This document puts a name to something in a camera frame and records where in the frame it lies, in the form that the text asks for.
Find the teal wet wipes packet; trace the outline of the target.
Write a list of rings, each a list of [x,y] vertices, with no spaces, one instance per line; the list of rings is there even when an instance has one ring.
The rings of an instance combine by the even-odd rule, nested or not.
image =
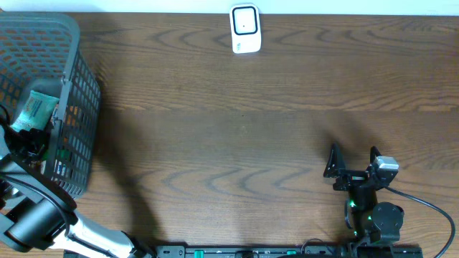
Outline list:
[[[44,130],[60,99],[32,90],[18,118],[11,125],[16,132]]]

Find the orange Kleenex tissue pack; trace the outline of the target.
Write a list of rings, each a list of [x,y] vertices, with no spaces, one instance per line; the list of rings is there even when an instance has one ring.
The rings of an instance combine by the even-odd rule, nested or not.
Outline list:
[[[65,124],[68,126],[75,127],[78,124],[78,106],[69,106],[68,111],[65,114]]]

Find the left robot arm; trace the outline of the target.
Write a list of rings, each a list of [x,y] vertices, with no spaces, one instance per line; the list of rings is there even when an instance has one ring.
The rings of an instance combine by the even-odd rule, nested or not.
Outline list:
[[[15,188],[24,198],[1,215],[1,242],[18,252],[63,249],[83,257],[156,257],[148,245],[123,231],[101,226],[77,212],[75,201],[11,153],[1,126],[1,208]]]

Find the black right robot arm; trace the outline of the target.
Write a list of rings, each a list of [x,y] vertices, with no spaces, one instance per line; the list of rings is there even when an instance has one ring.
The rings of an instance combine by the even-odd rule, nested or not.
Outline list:
[[[370,163],[363,171],[348,169],[337,144],[331,146],[323,176],[333,178],[335,191],[349,197],[344,208],[345,222],[357,239],[367,244],[391,244],[400,239],[404,211],[390,202],[380,202],[377,191],[386,188],[399,172],[395,158],[370,149]]]

